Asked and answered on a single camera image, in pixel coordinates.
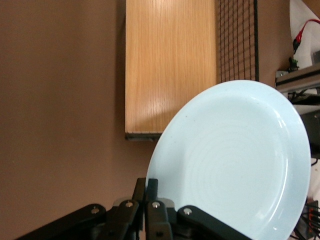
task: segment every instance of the white plate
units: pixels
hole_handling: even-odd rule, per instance
[[[306,201],[310,147],[293,105],[236,80],[200,93],[172,119],[147,178],[175,209],[194,205],[254,240],[285,240]]]

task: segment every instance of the metal bolt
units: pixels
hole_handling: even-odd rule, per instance
[[[187,207],[185,209],[183,209],[183,212],[184,212],[185,215],[192,214],[192,210],[190,208],[187,208]]]
[[[94,206],[93,209],[91,210],[91,213],[92,214],[97,214],[99,211],[100,211],[99,208]]]
[[[134,205],[134,204],[133,204],[131,201],[127,201],[126,204],[125,204],[125,206],[126,206],[127,208],[131,208],[133,205]]]
[[[154,202],[152,203],[152,207],[154,207],[155,209],[157,209],[158,207],[160,207],[160,203],[157,202],[157,201],[154,201]]]

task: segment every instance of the metal grid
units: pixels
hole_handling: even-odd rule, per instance
[[[218,0],[220,82],[259,80],[257,0]]]

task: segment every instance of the red cable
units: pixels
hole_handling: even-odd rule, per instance
[[[306,21],[305,24],[303,25],[302,29],[298,33],[298,35],[295,37],[295,40],[298,43],[301,43],[302,33],[304,32],[305,26],[307,25],[308,22],[316,22],[316,23],[320,24],[320,20],[318,20],[318,19],[309,19],[308,21]]]

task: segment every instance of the wooden board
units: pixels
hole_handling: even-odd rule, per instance
[[[162,133],[217,84],[214,0],[127,0],[125,132]]]

